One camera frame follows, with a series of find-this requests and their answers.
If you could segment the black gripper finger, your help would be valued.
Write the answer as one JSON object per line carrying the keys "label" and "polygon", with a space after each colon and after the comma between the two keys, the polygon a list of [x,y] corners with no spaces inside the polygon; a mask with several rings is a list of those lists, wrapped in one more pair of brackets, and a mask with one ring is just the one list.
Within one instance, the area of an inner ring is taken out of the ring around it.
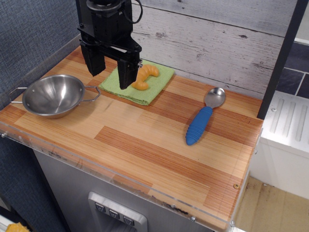
{"label": "black gripper finger", "polygon": [[136,81],[138,73],[138,64],[136,62],[129,62],[121,59],[117,62],[117,68],[120,89],[126,89]]}
{"label": "black gripper finger", "polygon": [[89,45],[80,41],[82,55],[92,76],[100,74],[106,69],[104,54],[97,45]]}

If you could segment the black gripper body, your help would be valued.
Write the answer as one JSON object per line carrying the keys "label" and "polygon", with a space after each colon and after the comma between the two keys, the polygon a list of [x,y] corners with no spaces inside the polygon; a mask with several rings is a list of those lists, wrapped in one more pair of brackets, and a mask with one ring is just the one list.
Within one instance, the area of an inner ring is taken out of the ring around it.
{"label": "black gripper body", "polygon": [[139,68],[141,46],[132,39],[131,33],[142,15],[133,20],[132,1],[86,0],[86,5],[86,44],[99,46],[104,57],[136,62]]}

